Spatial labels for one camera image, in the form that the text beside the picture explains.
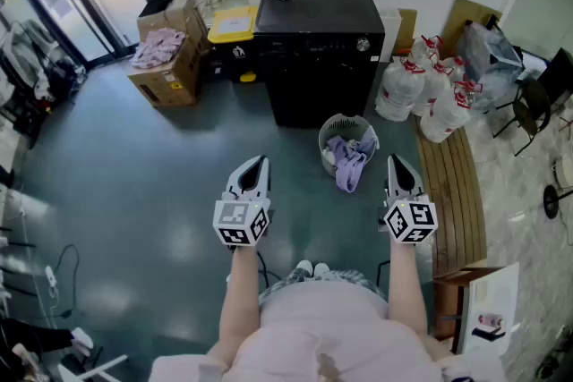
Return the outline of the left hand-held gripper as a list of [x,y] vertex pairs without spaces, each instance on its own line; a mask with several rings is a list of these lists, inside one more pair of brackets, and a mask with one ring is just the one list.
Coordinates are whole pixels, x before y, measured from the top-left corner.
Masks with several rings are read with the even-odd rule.
[[222,199],[215,203],[213,228],[226,246],[256,246],[270,224],[270,161],[252,157],[238,166],[227,180]]

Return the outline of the small brown cardboard box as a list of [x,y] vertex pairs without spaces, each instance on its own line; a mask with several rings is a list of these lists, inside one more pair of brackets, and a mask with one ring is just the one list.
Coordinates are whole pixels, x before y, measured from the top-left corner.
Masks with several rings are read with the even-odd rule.
[[441,342],[451,339],[458,350],[462,334],[465,291],[472,281],[500,270],[499,267],[463,267],[433,279],[434,336]]

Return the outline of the person's left forearm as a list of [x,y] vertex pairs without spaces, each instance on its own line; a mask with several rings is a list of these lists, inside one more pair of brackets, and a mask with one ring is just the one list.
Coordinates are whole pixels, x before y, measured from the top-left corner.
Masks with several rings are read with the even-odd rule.
[[258,256],[254,247],[235,250],[219,321],[218,352],[233,361],[243,342],[260,328]]

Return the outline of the white panel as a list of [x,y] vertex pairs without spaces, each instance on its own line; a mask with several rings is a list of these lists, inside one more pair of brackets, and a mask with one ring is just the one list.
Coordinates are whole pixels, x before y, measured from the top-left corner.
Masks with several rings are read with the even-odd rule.
[[397,8],[382,8],[379,10],[379,15],[385,30],[380,62],[389,63],[398,38],[402,18]]

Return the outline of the person's plaid trousers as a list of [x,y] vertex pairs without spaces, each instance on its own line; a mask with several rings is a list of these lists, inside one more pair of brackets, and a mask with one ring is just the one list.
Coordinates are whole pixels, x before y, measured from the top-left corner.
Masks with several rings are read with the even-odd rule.
[[330,270],[327,273],[319,274],[318,276],[312,276],[301,267],[297,267],[288,276],[278,280],[274,285],[263,291],[259,295],[259,305],[262,306],[273,293],[276,293],[292,284],[300,284],[305,282],[316,284],[319,282],[327,281],[354,284],[371,291],[372,293],[381,297],[384,301],[387,300],[387,296],[383,293],[383,291],[358,270]]

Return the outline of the black flat case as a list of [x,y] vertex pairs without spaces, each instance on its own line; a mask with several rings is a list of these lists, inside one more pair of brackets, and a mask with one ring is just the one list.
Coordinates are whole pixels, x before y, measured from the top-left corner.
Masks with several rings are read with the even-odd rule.
[[141,13],[139,14],[139,18],[164,12],[172,3],[173,0],[150,0],[142,9]]

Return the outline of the black washing machine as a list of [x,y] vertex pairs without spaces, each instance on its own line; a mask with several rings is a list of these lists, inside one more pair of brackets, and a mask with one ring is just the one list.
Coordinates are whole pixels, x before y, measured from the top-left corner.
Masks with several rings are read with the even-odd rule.
[[362,115],[385,30],[373,0],[261,0],[259,34],[300,34],[294,55],[259,56],[277,125],[319,128],[333,115]]

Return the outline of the black chair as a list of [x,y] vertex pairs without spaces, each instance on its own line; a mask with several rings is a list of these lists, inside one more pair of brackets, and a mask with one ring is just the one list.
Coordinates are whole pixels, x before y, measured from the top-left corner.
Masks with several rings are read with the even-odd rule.
[[500,136],[511,124],[517,123],[528,137],[528,142],[514,153],[514,157],[518,157],[532,144],[535,136],[548,126],[552,115],[552,104],[543,85],[532,77],[526,77],[518,84],[513,101],[497,106],[496,109],[500,110],[507,106],[511,107],[513,117],[493,134],[493,138]]

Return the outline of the white metal frame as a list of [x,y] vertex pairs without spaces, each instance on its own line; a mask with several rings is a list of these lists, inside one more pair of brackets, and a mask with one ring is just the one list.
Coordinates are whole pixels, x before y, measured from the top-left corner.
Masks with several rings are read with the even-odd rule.
[[62,379],[62,382],[87,382],[89,378],[94,377],[102,378],[105,382],[122,382],[120,379],[109,374],[108,371],[115,366],[127,361],[128,359],[129,357],[124,354],[79,375],[72,373],[62,364],[57,365],[57,370]]

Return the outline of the pile of pink packets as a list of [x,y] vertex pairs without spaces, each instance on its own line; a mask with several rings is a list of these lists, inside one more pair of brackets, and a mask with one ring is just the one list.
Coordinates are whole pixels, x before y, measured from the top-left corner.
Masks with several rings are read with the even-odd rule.
[[151,31],[136,48],[131,64],[137,69],[151,69],[167,64],[185,42],[185,32],[172,28]]

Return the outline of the open brown cardboard box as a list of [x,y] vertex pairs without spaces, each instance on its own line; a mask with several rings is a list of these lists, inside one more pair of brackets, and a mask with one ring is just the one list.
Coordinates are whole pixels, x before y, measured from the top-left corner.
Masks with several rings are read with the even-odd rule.
[[150,32],[162,28],[182,31],[189,39],[198,41],[207,38],[207,28],[196,8],[197,0],[173,0],[162,12],[153,13],[137,20],[140,42]]

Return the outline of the purple cloth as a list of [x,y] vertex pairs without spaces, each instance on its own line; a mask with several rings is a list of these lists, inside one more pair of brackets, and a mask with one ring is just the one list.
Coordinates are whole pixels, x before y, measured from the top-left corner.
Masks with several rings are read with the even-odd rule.
[[336,185],[342,191],[353,193],[363,168],[379,148],[377,137],[367,133],[360,140],[345,140],[334,136],[327,141],[327,147],[336,168]]

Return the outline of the large brown cardboard box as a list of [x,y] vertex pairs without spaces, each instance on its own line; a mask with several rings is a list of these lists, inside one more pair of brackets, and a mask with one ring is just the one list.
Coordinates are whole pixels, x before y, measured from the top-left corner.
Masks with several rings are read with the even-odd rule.
[[206,39],[187,37],[169,63],[151,69],[137,69],[131,64],[128,78],[154,107],[193,106],[199,99],[201,53],[206,45]]

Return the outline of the black bin yellow lid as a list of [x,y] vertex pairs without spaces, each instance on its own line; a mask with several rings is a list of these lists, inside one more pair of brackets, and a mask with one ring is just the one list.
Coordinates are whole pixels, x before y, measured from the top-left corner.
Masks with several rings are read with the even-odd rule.
[[241,6],[215,13],[208,40],[225,75],[235,83],[256,82],[254,26],[258,8]]

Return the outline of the person's pink shirt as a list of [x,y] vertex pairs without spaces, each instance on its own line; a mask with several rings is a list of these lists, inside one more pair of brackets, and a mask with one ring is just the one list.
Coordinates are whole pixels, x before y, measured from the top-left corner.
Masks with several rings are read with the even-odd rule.
[[342,281],[271,293],[261,326],[230,364],[199,354],[163,356],[149,382],[508,382],[499,354],[482,347],[435,358],[377,294]]

